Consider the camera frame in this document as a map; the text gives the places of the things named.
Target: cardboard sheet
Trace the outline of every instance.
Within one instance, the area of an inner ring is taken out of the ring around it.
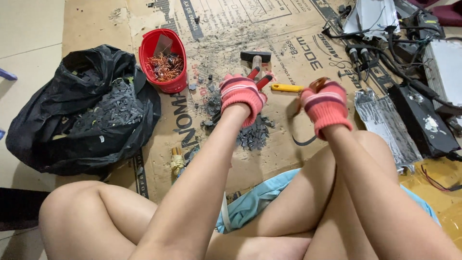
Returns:
[[[321,34],[326,20],[337,16],[329,6],[336,9],[341,4],[337,0],[155,0],[153,7],[148,3],[152,1],[67,0],[63,55],[107,43],[138,56],[142,35],[150,30],[168,28],[180,36],[187,54],[188,79],[197,89],[160,94],[163,115],[152,138],[135,158],[119,162],[109,179],[109,183],[131,188],[156,203],[172,185],[171,148],[181,147],[187,154],[207,139],[200,126],[209,118],[203,109],[210,95],[207,86],[218,87],[226,73],[250,72],[249,64],[239,58],[240,51],[272,52],[271,62],[263,69],[274,77],[273,83],[307,86],[322,76],[337,80],[348,92],[350,119],[354,91],[370,87],[381,96],[393,82],[381,66],[372,70],[367,84],[360,84],[356,76],[338,77],[339,71],[353,71],[344,50],[346,41]],[[276,127],[269,129],[267,145],[261,151],[236,148],[226,185],[229,201],[264,180],[301,167],[297,153],[306,160],[326,145],[313,138],[313,125],[304,113],[295,118],[293,137],[288,132],[284,111],[297,94],[272,92],[269,86],[263,91],[268,103],[262,114],[274,120]]]

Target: knitted glove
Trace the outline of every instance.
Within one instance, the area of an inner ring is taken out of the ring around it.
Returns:
[[[267,101],[266,95],[258,91],[254,80],[240,74],[234,76],[227,74],[225,81],[220,83],[220,90],[222,114],[226,107],[233,103],[246,103],[250,107],[250,115],[242,127],[250,126],[255,122],[257,114],[261,112]]]
[[[347,119],[347,93],[337,82],[320,78],[301,92],[300,99],[302,107],[315,124],[318,138],[326,140],[321,129],[333,124],[343,124],[350,131],[353,130]]]

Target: light blue cloth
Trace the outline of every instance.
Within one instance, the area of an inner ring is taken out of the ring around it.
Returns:
[[[235,201],[228,205],[228,213],[231,221],[231,228],[239,229],[243,227],[247,222],[252,220],[258,215],[271,201],[273,201],[279,193],[289,184],[292,178],[300,171],[300,169],[290,170],[281,173],[277,176],[266,180],[259,185],[255,186],[252,190],[246,194],[240,196]],[[441,224],[436,217],[435,212],[430,205],[415,195],[412,191],[406,189],[401,185],[401,188],[407,192],[407,194],[424,209],[438,225]],[[223,233],[225,225],[223,224],[223,218],[218,217],[217,225],[218,232]]]

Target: copper wire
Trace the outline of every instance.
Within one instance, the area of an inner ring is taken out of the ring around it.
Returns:
[[[149,57],[147,64],[158,82],[168,82],[176,78],[183,71],[183,59],[174,56],[165,56],[162,52],[157,57]]]

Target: yellow handle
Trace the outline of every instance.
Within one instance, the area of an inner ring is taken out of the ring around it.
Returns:
[[[304,86],[295,86],[295,85],[287,85],[287,84],[279,84],[279,83],[275,83],[271,85],[271,90],[288,91],[288,92],[299,92],[299,91],[302,91],[304,88],[305,88]]]

